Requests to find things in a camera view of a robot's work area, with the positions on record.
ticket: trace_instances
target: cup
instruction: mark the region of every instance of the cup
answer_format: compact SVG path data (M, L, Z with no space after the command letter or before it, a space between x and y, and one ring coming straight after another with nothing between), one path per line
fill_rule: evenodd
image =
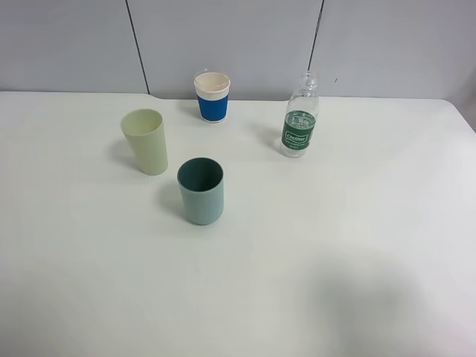
M208 123L219 123L226 117L230 79L223 73L204 71L195 76L200 114Z
M164 121L160 113L135 110L123 118L120 127L146 175L159 175L167 169Z
M177 173L185 211L193 223L209 225L223 212L223 169L211 158L193 158Z

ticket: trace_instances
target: paper cup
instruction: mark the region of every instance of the paper cup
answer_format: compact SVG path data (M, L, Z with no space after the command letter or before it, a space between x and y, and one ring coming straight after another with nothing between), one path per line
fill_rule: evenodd
M203 120L208 123L219 123L224 120L230 79L222 73L203 72L195 77L195 90Z
M122 133L146 175L159 175L168 166L162 115L151 109L130 112L120 122Z

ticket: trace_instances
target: white cup rim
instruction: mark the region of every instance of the white cup rim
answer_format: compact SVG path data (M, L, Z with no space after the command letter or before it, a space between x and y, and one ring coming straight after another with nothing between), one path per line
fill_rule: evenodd
M218 85L213 85L213 84L207 84L206 86L204 86L204 83L200 83L199 82L199 78L200 77L209 77L209 76L212 76L212 77L221 77L221 79L223 79L223 82L218 84ZM210 93L210 94L215 94L215 93L221 93L223 91L226 91L229 87L230 87L230 84L231 84L231 81L230 81L230 78L228 78L228 76L226 74L223 74L223 73L219 73L219 72L202 72L200 74L197 74L195 76L195 80L194 80L194 83L195 83L195 87L200 89L201 91L205 92L205 93Z

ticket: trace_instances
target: white table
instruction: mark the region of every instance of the white table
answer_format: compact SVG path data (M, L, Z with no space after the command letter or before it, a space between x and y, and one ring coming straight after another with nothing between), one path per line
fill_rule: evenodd
M119 128L164 116L169 168ZM0 356L475 356L476 135L443 100L322 98L309 151L284 102L0 94ZM225 212L184 219L189 158Z

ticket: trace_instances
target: plastic bottle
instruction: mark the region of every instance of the plastic bottle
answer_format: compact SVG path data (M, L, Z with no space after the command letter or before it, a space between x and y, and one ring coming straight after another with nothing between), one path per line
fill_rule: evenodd
M299 158L306 152L319 111L318 79L310 71L303 74L300 87L291 96L284 118L281 152Z

